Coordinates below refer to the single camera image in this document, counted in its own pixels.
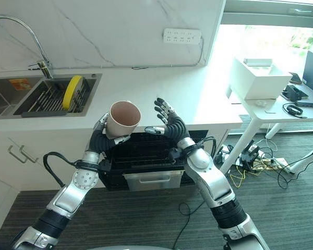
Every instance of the pink cup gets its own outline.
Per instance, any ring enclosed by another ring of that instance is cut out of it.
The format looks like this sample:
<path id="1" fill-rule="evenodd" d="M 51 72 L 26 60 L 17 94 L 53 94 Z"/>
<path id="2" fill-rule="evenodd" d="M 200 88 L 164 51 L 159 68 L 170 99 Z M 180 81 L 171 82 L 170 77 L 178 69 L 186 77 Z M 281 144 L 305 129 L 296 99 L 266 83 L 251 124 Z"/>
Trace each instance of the pink cup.
<path id="1" fill-rule="evenodd" d="M 110 107 L 105 134 L 109 139 L 131 134 L 140 118 L 141 113 L 133 103 L 118 101 Z"/>

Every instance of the yellow plate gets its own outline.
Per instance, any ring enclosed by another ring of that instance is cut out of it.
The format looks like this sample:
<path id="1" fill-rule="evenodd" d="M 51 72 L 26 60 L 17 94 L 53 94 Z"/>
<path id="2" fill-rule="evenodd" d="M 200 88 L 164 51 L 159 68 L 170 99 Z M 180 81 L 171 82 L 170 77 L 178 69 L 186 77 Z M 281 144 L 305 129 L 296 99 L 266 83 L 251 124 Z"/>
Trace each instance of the yellow plate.
<path id="1" fill-rule="evenodd" d="M 70 80 L 63 99 L 63 109 L 68 110 L 73 101 L 74 95 L 82 86 L 83 77 L 73 76 Z"/>

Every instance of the marble backsplash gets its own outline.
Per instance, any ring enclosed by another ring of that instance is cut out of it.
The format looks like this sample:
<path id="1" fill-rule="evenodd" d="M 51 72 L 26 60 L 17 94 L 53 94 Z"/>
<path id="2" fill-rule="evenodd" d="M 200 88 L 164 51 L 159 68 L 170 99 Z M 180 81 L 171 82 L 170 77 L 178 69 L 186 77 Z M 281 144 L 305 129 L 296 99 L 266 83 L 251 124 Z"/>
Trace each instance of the marble backsplash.
<path id="1" fill-rule="evenodd" d="M 55 68 L 205 65 L 224 0 L 0 0 L 28 24 Z M 200 29 L 199 45 L 163 43 L 164 28 Z M 0 20 L 0 71 L 41 59 L 21 25 Z"/>

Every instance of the faucet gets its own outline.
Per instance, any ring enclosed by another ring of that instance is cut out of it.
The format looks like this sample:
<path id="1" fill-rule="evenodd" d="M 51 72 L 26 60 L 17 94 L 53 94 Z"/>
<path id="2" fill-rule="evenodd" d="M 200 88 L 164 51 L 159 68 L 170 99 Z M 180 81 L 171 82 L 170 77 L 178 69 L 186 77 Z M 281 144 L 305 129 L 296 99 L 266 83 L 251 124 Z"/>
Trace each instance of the faucet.
<path id="1" fill-rule="evenodd" d="M 44 49 L 41 46 L 35 32 L 25 22 L 23 22 L 22 20 L 20 20 L 16 17 L 1 14 L 0 19 L 9 19 L 9 20 L 12 20 L 14 22 L 17 22 L 29 31 L 29 33 L 32 35 L 32 38 L 35 41 L 35 43 L 36 43 L 36 45 L 37 45 L 38 49 L 40 50 L 42 57 L 43 57 L 43 60 L 39 60 L 39 61 L 37 61 L 36 64 L 33 64 L 33 65 L 38 65 L 40 67 L 40 69 L 42 70 L 43 74 L 45 75 L 45 77 L 48 79 L 52 79 L 52 75 L 50 73 L 50 69 L 52 68 L 52 65 L 50 63 L 50 60 L 46 56 Z"/>

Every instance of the power outlet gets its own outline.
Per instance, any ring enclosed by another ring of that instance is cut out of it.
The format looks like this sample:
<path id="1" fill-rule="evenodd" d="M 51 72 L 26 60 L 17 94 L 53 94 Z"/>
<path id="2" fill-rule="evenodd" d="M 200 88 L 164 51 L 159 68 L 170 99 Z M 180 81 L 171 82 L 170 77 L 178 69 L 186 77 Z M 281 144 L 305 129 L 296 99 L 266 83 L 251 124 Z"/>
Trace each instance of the power outlet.
<path id="1" fill-rule="evenodd" d="M 197 45 L 200 42 L 201 36 L 202 32 L 200 30 L 166 28 L 163 31 L 163 42 Z"/>

